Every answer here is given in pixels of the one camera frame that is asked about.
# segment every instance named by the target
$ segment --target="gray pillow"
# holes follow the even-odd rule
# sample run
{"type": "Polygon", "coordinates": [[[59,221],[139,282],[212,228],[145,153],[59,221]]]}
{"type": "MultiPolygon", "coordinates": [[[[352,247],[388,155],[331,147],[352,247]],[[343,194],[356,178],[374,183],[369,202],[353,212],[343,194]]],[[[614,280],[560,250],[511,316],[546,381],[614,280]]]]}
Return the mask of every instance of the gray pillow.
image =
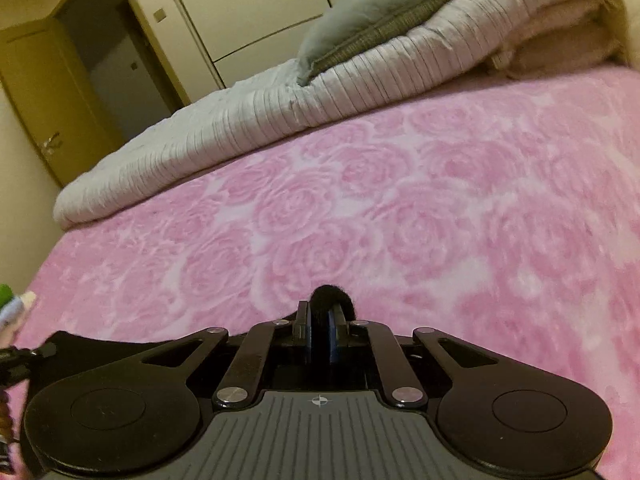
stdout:
{"type": "Polygon", "coordinates": [[[449,0],[343,0],[308,31],[300,51],[298,83],[426,22],[449,0]]]}

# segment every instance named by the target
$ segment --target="doorway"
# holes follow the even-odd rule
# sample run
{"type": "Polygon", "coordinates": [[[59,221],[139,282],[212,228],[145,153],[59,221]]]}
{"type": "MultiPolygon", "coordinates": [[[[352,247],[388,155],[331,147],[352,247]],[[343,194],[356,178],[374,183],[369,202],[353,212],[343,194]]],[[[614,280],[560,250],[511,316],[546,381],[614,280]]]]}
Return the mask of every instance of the doorway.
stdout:
{"type": "Polygon", "coordinates": [[[56,19],[124,142],[182,107],[127,0],[67,0],[56,19]]]}

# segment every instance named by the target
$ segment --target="green cap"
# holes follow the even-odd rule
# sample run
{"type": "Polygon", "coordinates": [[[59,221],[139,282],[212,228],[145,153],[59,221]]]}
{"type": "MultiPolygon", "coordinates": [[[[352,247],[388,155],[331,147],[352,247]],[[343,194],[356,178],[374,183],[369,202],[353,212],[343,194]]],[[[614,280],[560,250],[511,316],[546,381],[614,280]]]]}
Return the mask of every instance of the green cap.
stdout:
{"type": "Polygon", "coordinates": [[[9,285],[0,283],[0,308],[4,307],[14,298],[14,293],[9,285]]]}

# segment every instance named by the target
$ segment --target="pink bedspread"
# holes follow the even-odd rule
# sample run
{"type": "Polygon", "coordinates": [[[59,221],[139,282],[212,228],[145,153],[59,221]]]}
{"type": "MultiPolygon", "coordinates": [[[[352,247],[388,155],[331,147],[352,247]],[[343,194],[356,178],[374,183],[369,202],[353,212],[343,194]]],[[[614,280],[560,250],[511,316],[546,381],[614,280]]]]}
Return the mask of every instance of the pink bedspread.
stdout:
{"type": "Polygon", "coordinates": [[[292,312],[322,283],[609,404],[600,471],[640,471],[640,74],[396,105],[247,155],[66,234],[18,340],[162,340],[292,312]]]}

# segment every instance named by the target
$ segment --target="black circular pad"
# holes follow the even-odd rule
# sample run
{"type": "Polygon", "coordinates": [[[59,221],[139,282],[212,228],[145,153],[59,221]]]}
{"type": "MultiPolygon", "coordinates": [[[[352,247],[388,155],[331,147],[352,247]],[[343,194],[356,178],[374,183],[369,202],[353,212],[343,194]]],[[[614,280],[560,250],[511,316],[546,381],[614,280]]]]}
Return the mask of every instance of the black circular pad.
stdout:
{"type": "Polygon", "coordinates": [[[90,430],[116,430],[136,422],[145,406],[136,392],[102,388],[78,397],[71,405],[71,417],[90,430]]]}
{"type": "Polygon", "coordinates": [[[58,381],[29,403],[27,438],[60,472],[124,475],[164,462],[200,422],[198,401],[173,371],[113,364],[58,381]]]}
{"type": "Polygon", "coordinates": [[[566,419],[561,400],[536,390],[507,392],[494,400],[494,415],[512,430],[526,433],[550,431],[566,419]]]}
{"type": "Polygon", "coordinates": [[[457,452],[500,476],[564,478],[609,441],[606,404],[580,384],[506,358],[459,375],[436,423],[457,452]]]}

